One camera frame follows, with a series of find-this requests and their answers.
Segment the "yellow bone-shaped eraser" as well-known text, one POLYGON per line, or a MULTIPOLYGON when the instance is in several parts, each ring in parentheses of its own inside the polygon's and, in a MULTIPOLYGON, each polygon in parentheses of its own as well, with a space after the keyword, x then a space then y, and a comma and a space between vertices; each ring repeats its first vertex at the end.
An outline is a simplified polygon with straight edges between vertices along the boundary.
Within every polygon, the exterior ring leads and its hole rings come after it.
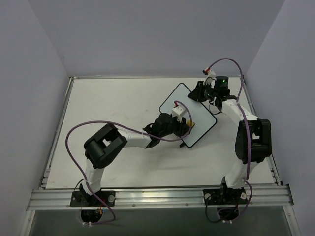
POLYGON ((189 127, 194 127, 194 126, 195 126, 195 123, 194 123, 193 121, 191 121, 191 120, 188 120, 188 121, 187 121, 187 126, 189 126, 189 127))

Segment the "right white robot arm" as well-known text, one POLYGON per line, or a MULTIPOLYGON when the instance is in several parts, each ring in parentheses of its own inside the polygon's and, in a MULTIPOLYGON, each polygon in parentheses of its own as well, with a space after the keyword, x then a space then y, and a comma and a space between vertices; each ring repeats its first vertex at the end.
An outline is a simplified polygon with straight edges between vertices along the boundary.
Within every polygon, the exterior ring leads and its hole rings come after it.
POLYGON ((253 115, 239 103, 239 96, 230 94, 228 77, 217 76, 212 81, 214 85, 207 79, 198 81, 188 98, 196 102, 209 101, 238 126, 234 146, 237 161, 223 177, 218 191, 220 200, 229 203, 242 195, 253 169, 271 155, 271 123, 253 115))

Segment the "small black-framed whiteboard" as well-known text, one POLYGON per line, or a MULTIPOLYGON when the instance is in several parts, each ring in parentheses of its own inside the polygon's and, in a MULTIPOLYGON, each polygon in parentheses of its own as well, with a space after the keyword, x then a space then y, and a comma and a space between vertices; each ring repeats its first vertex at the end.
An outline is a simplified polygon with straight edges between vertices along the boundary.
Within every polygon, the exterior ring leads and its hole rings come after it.
POLYGON ((190 134, 183 139, 183 142, 188 148, 193 147, 217 124, 217 119, 210 113, 205 105, 188 98, 190 92, 191 90, 184 83, 179 83, 159 107, 161 113, 170 113, 171 109, 174 107, 173 102, 175 100, 186 105, 194 122, 194 127, 190 134))

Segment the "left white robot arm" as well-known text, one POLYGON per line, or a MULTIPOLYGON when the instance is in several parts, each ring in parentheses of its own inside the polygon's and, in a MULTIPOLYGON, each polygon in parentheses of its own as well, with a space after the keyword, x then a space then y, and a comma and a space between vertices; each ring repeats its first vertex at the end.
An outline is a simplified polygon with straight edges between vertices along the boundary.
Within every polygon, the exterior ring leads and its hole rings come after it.
POLYGON ((184 137, 193 128, 194 123, 182 117, 161 113, 143 132, 119 130, 114 124, 106 124, 84 143, 87 166, 87 180, 80 187, 82 201, 94 206, 99 201, 101 179, 105 167, 109 166, 124 148, 153 148, 162 138, 174 134, 184 137))

